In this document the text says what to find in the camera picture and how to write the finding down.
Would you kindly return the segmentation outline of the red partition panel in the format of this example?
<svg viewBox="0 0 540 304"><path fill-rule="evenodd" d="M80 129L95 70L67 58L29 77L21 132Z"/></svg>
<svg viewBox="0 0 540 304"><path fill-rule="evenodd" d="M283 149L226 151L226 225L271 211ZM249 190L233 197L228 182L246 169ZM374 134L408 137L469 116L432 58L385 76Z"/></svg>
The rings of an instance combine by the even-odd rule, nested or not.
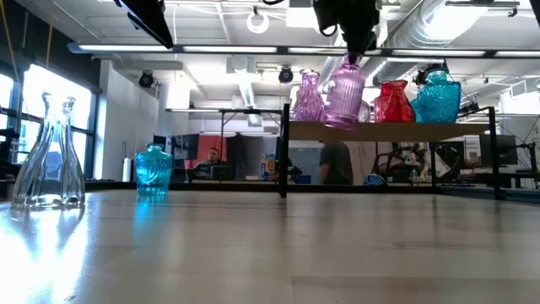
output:
<svg viewBox="0 0 540 304"><path fill-rule="evenodd" d="M218 151L220 160L227 161L226 138L221 138L218 135L200 134L198 138L197 158L195 160L186 160L185 167L187 169L194 169L197 164L207 161L208 152L211 149Z"/></svg>

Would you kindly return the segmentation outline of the wooden shelf black metal frame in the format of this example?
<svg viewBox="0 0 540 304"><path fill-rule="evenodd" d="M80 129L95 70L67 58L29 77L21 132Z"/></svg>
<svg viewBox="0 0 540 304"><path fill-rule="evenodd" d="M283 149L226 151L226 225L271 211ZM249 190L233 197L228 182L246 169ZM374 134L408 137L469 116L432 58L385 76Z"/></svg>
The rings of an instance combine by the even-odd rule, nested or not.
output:
<svg viewBox="0 0 540 304"><path fill-rule="evenodd" d="M437 144L447 139L464 135L480 134L488 131L493 153L497 152L495 109L492 106L479 108L469 114L483 113L489 119L487 124L480 123L416 123L416 122L359 122L350 130L330 128L321 122L295 122L290 120L290 105L286 104L278 112L281 116L281 146L279 161L279 179L277 191L286 198L289 190L287 178L289 142L299 141L337 141L354 142L414 142Z"/></svg>

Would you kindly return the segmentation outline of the yellow blue printed box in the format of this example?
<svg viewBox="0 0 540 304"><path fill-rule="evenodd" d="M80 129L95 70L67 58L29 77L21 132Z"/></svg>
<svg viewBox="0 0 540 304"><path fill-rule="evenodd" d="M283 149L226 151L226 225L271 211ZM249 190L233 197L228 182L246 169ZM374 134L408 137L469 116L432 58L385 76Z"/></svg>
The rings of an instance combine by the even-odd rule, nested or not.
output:
<svg viewBox="0 0 540 304"><path fill-rule="evenodd" d="M274 179L276 171L276 160L274 154L264 154L261 157L261 179L271 181Z"/></svg>

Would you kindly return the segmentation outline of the clear faceted glass vase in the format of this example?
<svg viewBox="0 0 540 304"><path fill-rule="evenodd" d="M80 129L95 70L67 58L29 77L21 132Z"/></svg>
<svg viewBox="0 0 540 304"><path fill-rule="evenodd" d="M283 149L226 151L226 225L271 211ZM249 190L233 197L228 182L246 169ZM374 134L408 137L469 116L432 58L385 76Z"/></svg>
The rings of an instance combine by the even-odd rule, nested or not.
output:
<svg viewBox="0 0 540 304"><path fill-rule="evenodd" d="M40 131L13 188L11 205L21 209L78 207L85 184L71 132L72 96L41 95L45 115Z"/></svg>

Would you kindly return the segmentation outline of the blue small round vase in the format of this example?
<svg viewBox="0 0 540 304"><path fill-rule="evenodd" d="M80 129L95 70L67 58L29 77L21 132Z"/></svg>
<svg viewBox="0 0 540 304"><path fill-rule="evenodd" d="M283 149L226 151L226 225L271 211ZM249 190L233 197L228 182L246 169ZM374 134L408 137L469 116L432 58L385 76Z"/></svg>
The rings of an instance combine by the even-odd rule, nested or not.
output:
<svg viewBox="0 0 540 304"><path fill-rule="evenodd" d="M149 143L145 152L135 156L139 195L165 196L170 185L173 156L164 152L163 144Z"/></svg>

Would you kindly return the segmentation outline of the beige hanging curtain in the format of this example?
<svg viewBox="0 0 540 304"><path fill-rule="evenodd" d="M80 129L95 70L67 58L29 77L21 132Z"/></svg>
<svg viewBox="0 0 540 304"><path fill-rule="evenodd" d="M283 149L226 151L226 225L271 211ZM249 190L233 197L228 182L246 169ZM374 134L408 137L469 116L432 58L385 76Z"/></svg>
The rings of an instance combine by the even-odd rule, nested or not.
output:
<svg viewBox="0 0 540 304"><path fill-rule="evenodd" d="M362 186L364 178L372 171L375 158L392 150L390 142L347 142L351 166L354 175L354 185Z"/></svg>

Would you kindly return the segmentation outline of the pink diamond-pattern carafe vase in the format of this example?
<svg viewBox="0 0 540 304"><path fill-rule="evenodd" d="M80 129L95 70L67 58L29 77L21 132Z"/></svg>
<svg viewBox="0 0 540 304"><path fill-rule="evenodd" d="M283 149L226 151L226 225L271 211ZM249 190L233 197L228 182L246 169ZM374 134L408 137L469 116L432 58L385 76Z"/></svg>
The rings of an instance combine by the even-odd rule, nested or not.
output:
<svg viewBox="0 0 540 304"><path fill-rule="evenodd" d="M312 69L300 71L301 85L293 109L293 120L300 122L319 122L323 116L325 104L318 91L320 74Z"/></svg>

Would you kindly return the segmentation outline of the red bulbous glass vase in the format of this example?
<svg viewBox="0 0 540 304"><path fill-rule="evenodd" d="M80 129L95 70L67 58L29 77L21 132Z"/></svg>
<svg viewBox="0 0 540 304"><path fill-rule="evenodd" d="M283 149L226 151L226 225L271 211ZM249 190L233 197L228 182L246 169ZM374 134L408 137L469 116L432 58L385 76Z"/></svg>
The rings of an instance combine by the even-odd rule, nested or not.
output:
<svg viewBox="0 0 540 304"><path fill-rule="evenodd" d="M392 80L381 85L381 122L416 122L414 109L405 95L407 80Z"/></svg>

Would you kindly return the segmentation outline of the black background monitor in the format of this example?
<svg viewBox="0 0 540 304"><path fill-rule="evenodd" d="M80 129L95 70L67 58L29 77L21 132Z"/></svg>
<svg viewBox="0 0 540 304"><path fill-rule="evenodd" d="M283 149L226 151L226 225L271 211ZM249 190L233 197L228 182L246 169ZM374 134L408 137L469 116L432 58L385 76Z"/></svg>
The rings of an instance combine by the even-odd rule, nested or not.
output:
<svg viewBox="0 0 540 304"><path fill-rule="evenodd" d="M171 137L174 160L195 160L198 154L199 135L187 134Z"/></svg>
<svg viewBox="0 0 540 304"><path fill-rule="evenodd" d="M479 136L481 162L483 166L492 166L491 137L489 134ZM497 135L497 149L499 154L499 165L517 165L518 156L516 151L516 137L512 135Z"/></svg>

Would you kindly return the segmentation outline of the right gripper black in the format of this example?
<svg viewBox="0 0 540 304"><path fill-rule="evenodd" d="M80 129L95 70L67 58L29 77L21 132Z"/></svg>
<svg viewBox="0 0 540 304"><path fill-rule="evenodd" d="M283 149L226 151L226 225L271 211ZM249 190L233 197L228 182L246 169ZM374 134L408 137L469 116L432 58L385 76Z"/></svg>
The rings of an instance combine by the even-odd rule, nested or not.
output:
<svg viewBox="0 0 540 304"><path fill-rule="evenodd" d="M313 9L322 35L329 37L338 29L343 32L343 40L347 43L347 64L356 63L354 46L359 47L357 62L366 51L376 49L374 28L380 22L376 0L313 0Z"/></svg>

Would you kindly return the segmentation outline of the pink ribbed bottle vase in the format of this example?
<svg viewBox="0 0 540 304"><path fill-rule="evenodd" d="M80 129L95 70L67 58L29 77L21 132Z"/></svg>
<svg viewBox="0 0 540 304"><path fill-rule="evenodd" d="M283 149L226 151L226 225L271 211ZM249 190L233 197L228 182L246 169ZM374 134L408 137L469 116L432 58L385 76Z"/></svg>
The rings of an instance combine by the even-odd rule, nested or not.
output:
<svg viewBox="0 0 540 304"><path fill-rule="evenodd" d="M350 130L358 123L365 75L357 62L358 53L355 64L347 64L345 55L342 65L332 72L328 82L328 105L323 122L331 128Z"/></svg>

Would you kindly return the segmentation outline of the blue square cut-glass vase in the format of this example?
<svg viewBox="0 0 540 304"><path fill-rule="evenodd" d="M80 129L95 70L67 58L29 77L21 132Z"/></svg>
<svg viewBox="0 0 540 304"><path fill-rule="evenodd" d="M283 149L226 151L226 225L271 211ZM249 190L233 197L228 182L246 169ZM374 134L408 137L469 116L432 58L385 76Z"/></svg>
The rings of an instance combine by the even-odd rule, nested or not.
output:
<svg viewBox="0 0 540 304"><path fill-rule="evenodd" d="M448 73L443 68L426 72L426 84L412 101L416 122L456 122L461 103L461 84L448 80L447 76Z"/></svg>

